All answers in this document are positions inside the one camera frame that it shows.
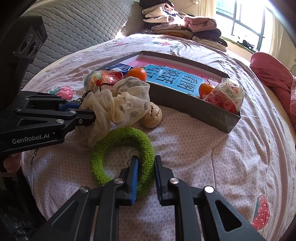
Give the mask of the cream mesh drawstring bag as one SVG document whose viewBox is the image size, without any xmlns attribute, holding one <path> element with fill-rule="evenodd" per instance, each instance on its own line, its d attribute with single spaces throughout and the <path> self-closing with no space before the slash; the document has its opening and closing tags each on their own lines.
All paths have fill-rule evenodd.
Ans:
<svg viewBox="0 0 296 241">
<path fill-rule="evenodd" d="M 110 132 L 111 123 L 125 128 L 144 117 L 149 109 L 149 89 L 145 81 L 127 77 L 112 89 L 86 94 L 80 109 L 94 111 L 96 119 L 90 126 L 76 128 L 80 144 L 92 148 Z"/>
</svg>

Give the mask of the blue snack packet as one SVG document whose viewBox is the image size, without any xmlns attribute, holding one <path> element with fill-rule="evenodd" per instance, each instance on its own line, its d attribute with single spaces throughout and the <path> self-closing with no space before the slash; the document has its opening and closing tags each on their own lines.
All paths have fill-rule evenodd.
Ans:
<svg viewBox="0 0 296 241">
<path fill-rule="evenodd" d="M 108 66 L 105 68 L 105 70 L 108 70 L 108 71 L 121 72 L 124 76 L 127 75 L 127 73 L 132 69 L 133 69 L 132 66 L 122 64 L 122 63 L 117 63 L 117 64 L 114 64 L 114 65 L 111 65 L 111 66 Z"/>
</svg>

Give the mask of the red white snack bag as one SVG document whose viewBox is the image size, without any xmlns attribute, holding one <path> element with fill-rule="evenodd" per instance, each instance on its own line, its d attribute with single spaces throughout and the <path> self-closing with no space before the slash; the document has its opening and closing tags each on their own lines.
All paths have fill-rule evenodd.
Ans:
<svg viewBox="0 0 296 241">
<path fill-rule="evenodd" d="M 204 100 L 230 113 L 237 114 L 244 100 L 244 90 L 238 81 L 223 78 Z"/>
</svg>

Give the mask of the orange mandarin with stem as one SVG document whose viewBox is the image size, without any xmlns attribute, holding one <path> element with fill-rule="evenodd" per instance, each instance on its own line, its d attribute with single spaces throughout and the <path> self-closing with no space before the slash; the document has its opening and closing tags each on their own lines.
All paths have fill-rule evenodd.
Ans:
<svg viewBox="0 0 296 241">
<path fill-rule="evenodd" d="M 211 93 L 211 91 L 215 88 L 214 85 L 207 79 L 199 86 L 199 97 L 203 99 L 205 96 Z"/>
</svg>

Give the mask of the grey quilted headboard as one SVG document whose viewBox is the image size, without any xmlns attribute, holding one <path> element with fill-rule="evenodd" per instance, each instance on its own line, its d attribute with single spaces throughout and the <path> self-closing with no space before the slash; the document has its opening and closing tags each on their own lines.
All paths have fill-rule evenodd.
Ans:
<svg viewBox="0 0 296 241">
<path fill-rule="evenodd" d="M 41 16 L 48 38 L 29 65 L 21 87 L 64 56 L 139 33 L 144 26 L 138 1 L 37 1 L 24 16 Z"/>
</svg>

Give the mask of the round blue red snack bag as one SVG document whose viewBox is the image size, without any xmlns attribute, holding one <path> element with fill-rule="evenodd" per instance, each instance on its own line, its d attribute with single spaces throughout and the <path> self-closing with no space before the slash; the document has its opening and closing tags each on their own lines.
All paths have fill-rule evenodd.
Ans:
<svg viewBox="0 0 296 241">
<path fill-rule="evenodd" d="M 118 71 L 98 70 L 93 71 L 84 78 L 85 91 L 93 93 L 104 89 L 112 89 L 113 85 L 124 78 Z"/>
</svg>

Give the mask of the pink strawberry print bedsheet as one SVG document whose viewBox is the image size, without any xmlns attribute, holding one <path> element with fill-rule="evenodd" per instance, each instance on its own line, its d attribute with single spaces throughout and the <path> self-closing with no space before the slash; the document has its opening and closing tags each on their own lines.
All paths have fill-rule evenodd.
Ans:
<svg viewBox="0 0 296 241">
<path fill-rule="evenodd" d="M 241 119 L 223 133 L 185 113 L 161 107 L 163 119 L 145 132 L 156 155 L 191 186 L 213 186 L 266 240 L 280 240 L 295 216 L 295 131 L 276 96 L 240 61 L 191 40 L 134 34 L 62 58 L 23 88 L 50 92 L 70 86 L 85 92 L 84 77 L 139 51 L 175 55 L 209 65 L 236 78 L 245 90 Z M 41 214 L 49 219 L 81 186 L 97 187 L 91 149 L 75 131 L 63 144 L 23 153 L 21 166 Z M 120 207 L 119 240 L 175 240 L 173 207 L 161 207 L 155 184 L 135 205 Z"/>
</svg>

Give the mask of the pink blue children's book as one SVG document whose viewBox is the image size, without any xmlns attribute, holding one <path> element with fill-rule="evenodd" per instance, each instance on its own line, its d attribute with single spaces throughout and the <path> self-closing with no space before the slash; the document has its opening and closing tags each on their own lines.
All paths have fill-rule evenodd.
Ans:
<svg viewBox="0 0 296 241">
<path fill-rule="evenodd" d="M 215 87 L 220 82 L 218 77 L 203 73 L 197 68 L 181 66 L 179 63 L 167 63 L 145 57 L 133 58 L 126 65 L 144 68 L 147 82 L 162 85 L 195 97 L 199 96 L 199 87 L 206 83 Z"/>
</svg>

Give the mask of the shallow grey cardboard box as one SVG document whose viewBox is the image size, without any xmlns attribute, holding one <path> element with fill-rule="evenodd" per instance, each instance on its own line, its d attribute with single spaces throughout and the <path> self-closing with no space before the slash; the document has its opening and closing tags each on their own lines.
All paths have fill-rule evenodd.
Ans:
<svg viewBox="0 0 296 241">
<path fill-rule="evenodd" d="M 99 69 L 105 70 L 106 67 L 117 63 L 126 64 L 127 62 L 132 61 L 133 58 L 137 59 L 139 57 L 160 60 L 167 63 L 179 63 L 181 66 L 189 67 L 192 69 L 197 68 L 203 73 L 212 74 L 214 77 L 218 77 L 220 82 L 223 78 L 228 77 L 226 73 L 205 64 L 182 57 L 151 51 L 140 51 L 134 54 L 130 54 L 128 56 L 107 63 L 101 66 Z M 213 126 L 224 133 L 229 133 L 241 118 L 240 113 L 230 113 L 222 108 L 219 108 L 211 103 L 204 101 L 203 99 L 200 99 L 199 96 L 195 97 L 168 87 L 164 87 L 159 84 L 149 82 L 147 83 L 150 85 L 150 100 L 155 104 L 168 108 L 173 108 L 182 113 L 186 113 L 191 117 L 198 119 L 210 126 Z"/>
</svg>

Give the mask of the pile of folded clothes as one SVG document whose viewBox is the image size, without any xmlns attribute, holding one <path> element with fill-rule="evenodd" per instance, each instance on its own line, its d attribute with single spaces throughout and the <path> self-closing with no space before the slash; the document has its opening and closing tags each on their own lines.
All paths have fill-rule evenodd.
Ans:
<svg viewBox="0 0 296 241">
<path fill-rule="evenodd" d="M 176 9 L 171 1 L 140 1 L 144 21 L 143 34 L 168 35 L 193 40 L 226 52 L 217 22 L 206 15 L 191 16 Z"/>
</svg>

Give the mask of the pink quilted comforter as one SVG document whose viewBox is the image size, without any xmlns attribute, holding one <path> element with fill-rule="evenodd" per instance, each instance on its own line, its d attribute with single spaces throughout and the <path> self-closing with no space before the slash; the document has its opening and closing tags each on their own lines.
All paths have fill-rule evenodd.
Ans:
<svg viewBox="0 0 296 241">
<path fill-rule="evenodd" d="M 250 69 L 276 95 L 295 126 L 295 76 L 274 56 L 264 52 L 256 52 L 251 56 Z"/>
</svg>

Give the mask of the cream curtain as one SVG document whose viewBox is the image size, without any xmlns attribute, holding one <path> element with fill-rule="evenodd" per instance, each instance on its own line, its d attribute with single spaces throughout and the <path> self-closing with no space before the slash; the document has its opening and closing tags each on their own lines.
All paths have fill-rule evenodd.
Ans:
<svg viewBox="0 0 296 241">
<path fill-rule="evenodd" d="M 216 0 L 199 0 L 198 16 L 214 18 L 216 15 Z"/>
</svg>

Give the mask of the dark framed window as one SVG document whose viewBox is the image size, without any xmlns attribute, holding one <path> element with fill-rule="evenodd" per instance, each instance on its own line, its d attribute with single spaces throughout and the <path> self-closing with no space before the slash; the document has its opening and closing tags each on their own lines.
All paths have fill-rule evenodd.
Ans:
<svg viewBox="0 0 296 241">
<path fill-rule="evenodd" d="M 265 38 L 265 6 L 261 1 L 217 1 L 216 16 L 239 44 L 246 43 L 252 52 L 259 51 Z"/>
</svg>

